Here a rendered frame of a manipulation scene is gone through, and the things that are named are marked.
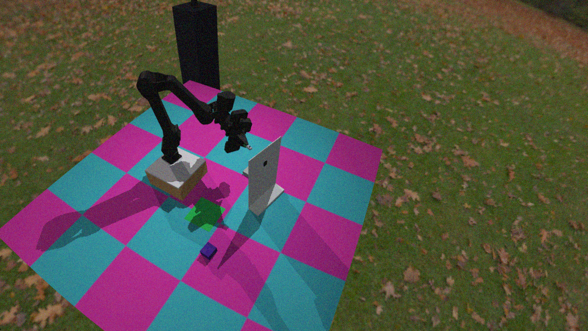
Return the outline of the green square patch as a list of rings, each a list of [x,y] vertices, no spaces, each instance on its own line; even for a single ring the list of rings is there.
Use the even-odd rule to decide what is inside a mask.
[[[222,206],[200,198],[184,219],[210,232],[224,211]]]

